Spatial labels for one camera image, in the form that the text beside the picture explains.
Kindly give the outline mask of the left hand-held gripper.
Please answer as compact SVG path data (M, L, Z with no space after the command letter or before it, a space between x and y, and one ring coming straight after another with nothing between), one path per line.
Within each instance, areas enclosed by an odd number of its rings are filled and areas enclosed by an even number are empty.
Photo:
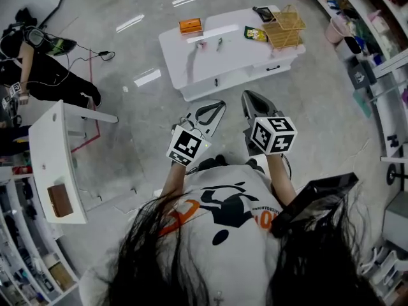
M209 139L225 111L226 104L222 100L208 99L192 103L187 115L171 127L166 157L183 166L195 162L211 146Z

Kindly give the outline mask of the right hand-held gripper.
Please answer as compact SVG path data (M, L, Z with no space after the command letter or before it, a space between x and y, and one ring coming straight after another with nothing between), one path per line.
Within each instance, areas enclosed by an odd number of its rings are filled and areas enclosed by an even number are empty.
M253 120L255 117L250 128L244 131L248 154L287 154L298 134L291 118L276 113L276 106L254 91L244 90L241 103L245 118Z

